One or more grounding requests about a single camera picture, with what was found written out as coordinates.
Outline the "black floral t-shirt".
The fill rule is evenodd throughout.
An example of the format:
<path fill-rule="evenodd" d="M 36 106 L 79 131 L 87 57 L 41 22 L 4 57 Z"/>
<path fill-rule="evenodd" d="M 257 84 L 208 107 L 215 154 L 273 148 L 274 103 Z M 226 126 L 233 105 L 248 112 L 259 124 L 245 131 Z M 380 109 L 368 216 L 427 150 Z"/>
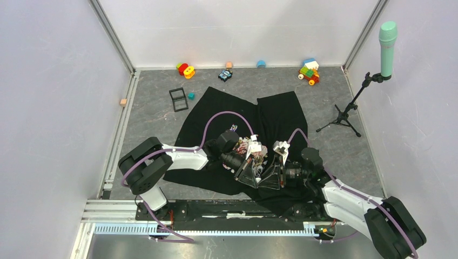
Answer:
<path fill-rule="evenodd" d="M 216 139 L 236 126 L 241 137 L 254 132 L 267 147 L 267 162 L 273 158 L 275 141 L 286 141 L 297 128 L 307 133 L 308 125 L 297 95 L 286 92 L 259 98 L 256 104 L 209 87 L 185 119 L 175 145 L 198 146 L 202 138 Z M 286 190 L 254 189 L 235 181 L 233 173 L 221 162 L 210 162 L 204 169 L 176 169 L 167 171 L 164 180 L 185 186 L 198 187 L 226 195 L 244 193 L 257 204 L 281 215 L 298 203 L 306 203 L 308 191 L 303 187 Z"/>

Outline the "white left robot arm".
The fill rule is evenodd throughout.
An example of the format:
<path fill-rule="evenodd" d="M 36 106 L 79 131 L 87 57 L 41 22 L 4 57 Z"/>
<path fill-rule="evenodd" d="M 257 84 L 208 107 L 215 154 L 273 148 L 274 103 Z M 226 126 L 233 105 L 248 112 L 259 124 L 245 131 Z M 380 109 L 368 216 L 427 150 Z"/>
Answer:
<path fill-rule="evenodd" d="M 243 139 L 230 130 L 195 147 L 170 146 L 150 137 L 120 158 L 118 168 L 123 174 L 122 185 L 143 199 L 155 219 L 163 220 L 169 215 L 170 206 L 157 183 L 167 171 L 197 171 L 209 162 L 222 162 L 237 181 L 247 180 L 249 185 L 257 187 L 259 178 L 252 167 L 255 155 L 261 152 L 262 144 L 256 135 Z"/>

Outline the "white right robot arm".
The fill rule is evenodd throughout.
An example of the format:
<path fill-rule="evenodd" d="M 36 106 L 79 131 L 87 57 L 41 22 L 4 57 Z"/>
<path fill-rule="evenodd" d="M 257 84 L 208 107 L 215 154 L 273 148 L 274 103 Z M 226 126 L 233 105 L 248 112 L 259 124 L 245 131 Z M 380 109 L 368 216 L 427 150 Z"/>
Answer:
<path fill-rule="evenodd" d="M 298 161 L 275 153 L 273 163 L 256 179 L 260 189 L 303 187 L 318 220 L 333 218 L 370 239 L 383 258 L 406 258 L 427 242 L 426 235 L 402 201 L 394 196 L 370 196 L 344 184 L 325 170 L 319 151 L 306 147 Z"/>

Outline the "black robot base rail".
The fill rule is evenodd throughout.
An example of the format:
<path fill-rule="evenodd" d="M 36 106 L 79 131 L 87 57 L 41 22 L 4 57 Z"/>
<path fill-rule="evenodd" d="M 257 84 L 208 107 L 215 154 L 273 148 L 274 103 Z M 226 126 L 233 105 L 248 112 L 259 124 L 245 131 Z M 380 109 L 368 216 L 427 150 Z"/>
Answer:
<path fill-rule="evenodd" d="M 154 211 L 172 230 L 299 230 L 306 224 L 336 226 L 311 203 L 298 203 L 281 215 L 251 200 L 172 200 Z"/>

